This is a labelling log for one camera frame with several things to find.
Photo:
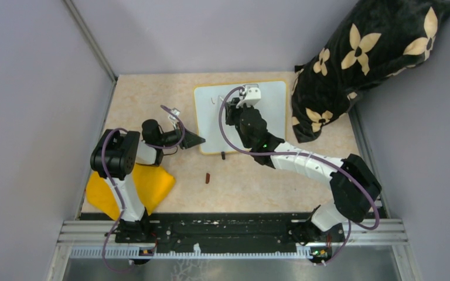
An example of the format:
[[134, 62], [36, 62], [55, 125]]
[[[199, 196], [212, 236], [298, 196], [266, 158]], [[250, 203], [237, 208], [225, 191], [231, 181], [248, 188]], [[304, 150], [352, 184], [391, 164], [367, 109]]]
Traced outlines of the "yellow-framed whiteboard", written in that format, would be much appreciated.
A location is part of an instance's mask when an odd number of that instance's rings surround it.
[[[255, 108], [267, 122], [267, 129], [273, 135], [286, 138], [286, 118], [288, 107], [287, 82], [284, 80], [253, 81], [261, 90], [261, 100]], [[204, 155], [221, 152], [234, 153], [223, 139], [219, 129], [219, 109], [223, 98], [234, 88], [246, 83], [204, 85], [194, 90], [197, 134], [205, 143], [199, 146]]]

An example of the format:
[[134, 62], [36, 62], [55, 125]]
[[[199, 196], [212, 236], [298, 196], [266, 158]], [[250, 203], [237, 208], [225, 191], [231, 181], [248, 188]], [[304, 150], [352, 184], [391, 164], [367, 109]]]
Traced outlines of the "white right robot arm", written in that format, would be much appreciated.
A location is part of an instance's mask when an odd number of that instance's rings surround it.
[[360, 156], [328, 157], [298, 148], [270, 133], [258, 109], [239, 107], [238, 102], [238, 98], [223, 101], [219, 109], [220, 132], [231, 148], [260, 165], [316, 180], [331, 191], [332, 201], [315, 208], [306, 226], [311, 240], [322, 241], [333, 226], [346, 220], [362, 224], [376, 209], [382, 187]]

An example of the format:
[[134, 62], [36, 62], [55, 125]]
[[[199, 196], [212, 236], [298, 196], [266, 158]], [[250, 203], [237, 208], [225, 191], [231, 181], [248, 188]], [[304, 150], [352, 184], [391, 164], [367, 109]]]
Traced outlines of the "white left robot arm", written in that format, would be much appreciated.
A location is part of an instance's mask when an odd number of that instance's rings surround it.
[[106, 130], [91, 154], [87, 201], [113, 220], [133, 222], [130, 236], [147, 241], [152, 226], [141, 219], [152, 214], [176, 183], [161, 167], [165, 150], [185, 150], [205, 141], [179, 121], [167, 132], [154, 119], [144, 121], [141, 132]]

